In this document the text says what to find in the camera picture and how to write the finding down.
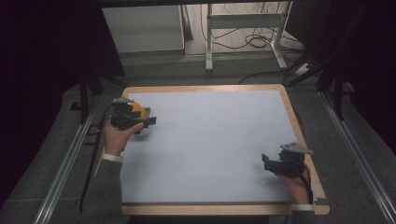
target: yellow object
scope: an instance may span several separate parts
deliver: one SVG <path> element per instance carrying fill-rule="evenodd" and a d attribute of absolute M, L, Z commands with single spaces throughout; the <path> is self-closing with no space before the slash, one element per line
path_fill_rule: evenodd
<path fill-rule="evenodd" d="M 132 103 L 132 107 L 133 107 L 132 112 L 140 111 L 140 119 L 145 119 L 146 118 L 146 113 L 147 112 L 146 112 L 146 109 L 143 106 L 141 106 L 137 102 L 133 102 Z"/>

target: hand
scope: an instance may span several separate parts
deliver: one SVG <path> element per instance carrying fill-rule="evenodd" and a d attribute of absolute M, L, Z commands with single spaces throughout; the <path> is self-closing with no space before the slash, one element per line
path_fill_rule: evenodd
<path fill-rule="evenodd" d="M 300 179 L 300 177 L 288 177 L 285 175 L 277 175 L 277 177 L 283 180 L 285 182 L 286 187 L 288 188 L 290 196 L 293 198 L 294 203 L 296 204 L 309 204 L 309 198 L 308 198 L 308 193 L 306 192 L 305 186 L 303 181 Z M 311 182 L 310 179 L 311 173 L 308 168 L 308 166 L 305 164 L 305 169 L 303 172 L 303 177 L 308 181 L 308 183 Z"/>
<path fill-rule="evenodd" d="M 131 135 L 141 130 L 143 126 L 143 123 L 138 123 L 130 129 L 121 131 L 113 127 L 110 124 L 110 119 L 108 119 L 104 127 L 105 153 L 120 156 Z"/>

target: whiteboard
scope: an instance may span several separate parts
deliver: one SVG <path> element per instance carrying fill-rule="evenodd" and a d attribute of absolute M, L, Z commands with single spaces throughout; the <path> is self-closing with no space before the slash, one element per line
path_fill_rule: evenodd
<path fill-rule="evenodd" d="M 155 204 L 291 202 L 265 171 L 296 141 L 279 91 L 132 93 L 157 123 L 122 153 L 122 201 Z"/>

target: wooden table edge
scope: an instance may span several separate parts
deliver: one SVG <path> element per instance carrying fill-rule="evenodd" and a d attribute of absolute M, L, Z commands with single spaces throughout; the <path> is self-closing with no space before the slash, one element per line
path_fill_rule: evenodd
<path fill-rule="evenodd" d="M 291 102 L 289 96 L 286 92 L 286 89 L 283 85 L 280 84 L 261 84 L 261 85 L 215 85 L 215 86 L 161 86 L 161 87 L 129 87 L 126 88 L 122 97 L 128 98 L 130 93 L 151 93 L 151 92 L 182 92 L 182 91 L 279 91 L 282 97 L 284 106 L 288 113 L 291 126 L 294 130 L 294 134 L 296 135 L 297 142 L 303 146 L 306 146 L 306 142 L 303 137 L 303 133 L 301 132 L 300 125 L 298 120 L 294 114 L 294 110 L 291 106 Z M 317 197 L 320 199 L 326 199 L 326 195 L 324 193 L 323 187 L 321 186 L 320 180 L 318 178 L 318 173 L 315 169 L 315 165 L 312 161 L 310 155 L 305 155 L 305 163 L 308 165 L 311 171 L 311 181 L 312 186 L 314 188 Z M 213 211 L 219 213 L 230 213 L 233 211 L 235 207 L 241 208 L 242 211 L 251 212 L 251 215 L 286 215 L 290 213 L 289 205 L 273 205 L 273 204 L 263 204 L 263 205 L 130 205 L 123 206 L 123 214 L 124 215 L 140 215 L 150 214 L 150 215 L 173 215 L 176 211 L 182 212 L 181 214 L 187 215 L 198 215 L 202 211 L 206 211 L 209 213 L 213 213 Z M 314 204 L 315 214 L 317 215 L 326 215 L 330 212 L 329 205 L 316 205 Z"/>

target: sleeve cuff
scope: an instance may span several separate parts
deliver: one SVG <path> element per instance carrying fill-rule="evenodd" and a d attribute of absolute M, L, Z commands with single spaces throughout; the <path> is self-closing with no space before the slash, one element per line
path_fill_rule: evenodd
<path fill-rule="evenodd" d="M 312 204 L 292 204 L 291 211 L 314 211 Z"/>
<path fill-rule="evenodd" d="M 107 161 L 123 162 L 123 157 L 113 156 L 113 155 L 106 154 L 106 153 L 103 154 L 102 159 L 107 160 Z"/>

